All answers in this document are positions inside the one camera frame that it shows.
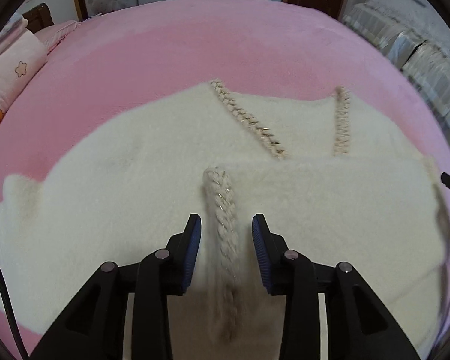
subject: braided strap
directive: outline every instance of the braided strap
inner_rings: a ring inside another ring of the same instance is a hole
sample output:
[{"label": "braided strap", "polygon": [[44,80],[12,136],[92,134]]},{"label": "braided strap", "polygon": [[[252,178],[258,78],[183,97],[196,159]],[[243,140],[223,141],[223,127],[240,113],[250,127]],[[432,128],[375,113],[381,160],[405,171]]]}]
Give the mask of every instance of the braided strap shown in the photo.
[{"label": "braided strap", "polygon": [[227,109],[235,116],[236,120],[242,122],[255,135],[257,135],[262,144],[272,153],[274,157],[285,158],[287,151],[282,144],[275,138],[268,128],[263,126],[255,116],[240,108],[235,99],[230,95],[228,89],[219,79],[210,81],[210,85],[216,90],[218,98],[225,104]]},{"label": "braided strap", "polygon": [[344,87],[337,87],[336,92],[334,155],[343,155],[350,150],[350,93]]},{"label": "braided strap", "polygon": [[239,236],[236,232],[236,210],[228,174],[210,167],[203,173],[207,195],[212,251],[209,259],[209,327],[211,338],[231,342],[240,325]]}]

